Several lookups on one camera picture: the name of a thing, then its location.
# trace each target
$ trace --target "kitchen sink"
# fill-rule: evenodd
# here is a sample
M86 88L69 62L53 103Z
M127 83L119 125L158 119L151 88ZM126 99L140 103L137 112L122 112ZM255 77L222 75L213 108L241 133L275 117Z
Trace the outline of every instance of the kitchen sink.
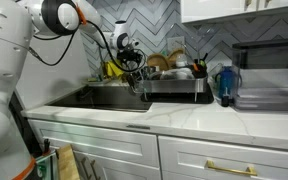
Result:
M146 112L151 102L143 102L141 94L135 94L130 87L103 86L84 88L53 101L48 106L104 109L115 111Z

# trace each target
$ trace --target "cabinet handle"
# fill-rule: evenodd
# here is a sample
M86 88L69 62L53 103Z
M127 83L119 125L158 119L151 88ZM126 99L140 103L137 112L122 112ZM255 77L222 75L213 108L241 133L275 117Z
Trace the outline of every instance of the cabinet handle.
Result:
M213 161L209 161L209 160L206 162L206 166L209 169L214 169L214 170L218 170L218 171L230 172L230 173L240 174L240 175L257 176L257 173L256 173L256 171L255 171L255 169L253 167L248 167L246 169L246 171L239 171L239 170L234 170L234 169L226 169L226 168L221 168L221 167L215 166L214 162Z
M85 168L85 161L86 161L86 158L83 158L82 161L81 161L82 162L82 167L83 167L83 170L84 170L84 172L86 174L87 180L90 180L92 178L92 174L90 174L90 175L87 174L87 171L86 171L86 168Z
M250 6L252 4L252 0L245 0L246 7Z
M94 173L95 180L101 180L101 177L97 177L97 174L96 174L96 171L95 171L95 167L94 167L95 162L96 162L95 160L93 160L93 161L91 162L92 171L93 171L93 173Z

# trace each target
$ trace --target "cabinet door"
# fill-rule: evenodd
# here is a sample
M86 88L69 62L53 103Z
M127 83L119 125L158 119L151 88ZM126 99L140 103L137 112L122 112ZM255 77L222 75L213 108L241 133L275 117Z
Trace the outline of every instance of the cabinet door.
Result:
M40 144L71 144L73 150L122 161L159 167L155 135L94 128L88 126L29 120Z
M288 0L260 0L259 10L268 10L288 6Z
M181 0L182 23L254 12L258 0Z
M74 152L85 180L161 180L159 168Z
M175 173L163 171L163 180L206 180L206 179L200 179L200 178L195 178L191 176L185 176L182 174L175 174Z
M159 137L163 171L207 180L288 180L288 152Z

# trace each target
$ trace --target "marble countertop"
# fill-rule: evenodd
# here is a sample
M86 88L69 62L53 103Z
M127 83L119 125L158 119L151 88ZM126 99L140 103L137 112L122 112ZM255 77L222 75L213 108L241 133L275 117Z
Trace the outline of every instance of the marble countertop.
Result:
M29 119L288 150L288 114L242 113L216 102L153 103L146 113L41 106L22 114Z

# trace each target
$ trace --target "wooden cutting board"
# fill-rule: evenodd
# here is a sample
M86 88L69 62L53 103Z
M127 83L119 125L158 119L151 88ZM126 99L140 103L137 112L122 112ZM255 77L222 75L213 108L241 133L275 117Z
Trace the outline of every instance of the wooden cutting board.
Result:
M185 54L185 50L183 48L175 49L167 57L167 61L168 61L170 69L173 69L174 67L176 67L176 59L177 59L177 56L180 54Z
M147 58L148 66L159 66L160 71L167 71L170 69L167 58L161 53L154 53Z
M70 144L61 147L58 152L58 171L60 180L81 180L77 170L73 150Z

